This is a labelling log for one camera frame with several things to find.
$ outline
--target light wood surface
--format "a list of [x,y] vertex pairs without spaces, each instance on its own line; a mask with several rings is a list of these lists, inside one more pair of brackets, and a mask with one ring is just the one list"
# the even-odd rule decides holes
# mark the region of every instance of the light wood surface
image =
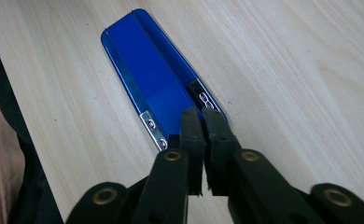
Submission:
[[[243,147],[298,189],[331,182],[364,200],[364,1],[0,0],[0,56],[64,219],[88,188],[129,187],[156,156],[100,42],[138,7]],[[225,198],[191,198],[189,223],[230,222]]]

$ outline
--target black fabric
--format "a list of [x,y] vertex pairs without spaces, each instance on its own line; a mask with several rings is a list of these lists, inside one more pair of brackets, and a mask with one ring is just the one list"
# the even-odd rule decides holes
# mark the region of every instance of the black fabric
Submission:
[[5,120],[17,133],[25,158],[22,186],[10,213],[9,223],[63,223],[1,60],[0,109]]

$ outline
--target black plastic part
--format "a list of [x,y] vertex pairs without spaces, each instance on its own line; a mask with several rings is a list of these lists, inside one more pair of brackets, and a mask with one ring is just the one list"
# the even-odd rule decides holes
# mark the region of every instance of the black plastic part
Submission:
[[315,185],[309,202],[327,223],[364,223],[364,202],[348,189],[333,184]]
[[244,194],[236,185],[231,186],[228,207],[234,224],[258,223]]
[[259,152],[238,149],[234,176],[258,223],[324,223]]
[[189,154],[189,195],[202,194],[205,139],[195,107],[181,114],[180,148]]
[[233,152],[241,148],[237,138],[231,132],[223,115],[214,109],[204,108],[205,137],[209,146],[205,152],[205,170],[208,186],[214,196],[229,194],[230,164]]
[[186,223],[188,162],[188,154],[180,149],[158,154],[132,223]]
[[121,223],[126,198],[127,190],[120,184],[105,182],[96,185],[83,195],[66,224]]

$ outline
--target wooden table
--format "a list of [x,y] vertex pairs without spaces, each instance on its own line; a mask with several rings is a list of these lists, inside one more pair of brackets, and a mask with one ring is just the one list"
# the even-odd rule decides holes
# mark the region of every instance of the wooden table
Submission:
[[[0,56],[63,219],[91,186],[146,176],[158,152],[100,42],[138,7],[243,147],[298,189],[331,182],[364,200],[364,1],[0,0]],[[189,223],[228,222],[225,198],[190,198]]]

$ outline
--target blue object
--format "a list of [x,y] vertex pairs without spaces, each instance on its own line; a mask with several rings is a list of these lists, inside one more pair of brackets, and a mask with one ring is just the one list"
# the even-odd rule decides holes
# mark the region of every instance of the blue object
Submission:
[[220,108],[197,74],[143,9],[106,28],[104,45],[136,112],[160,150],[179,134],[180,113],[192,106]]

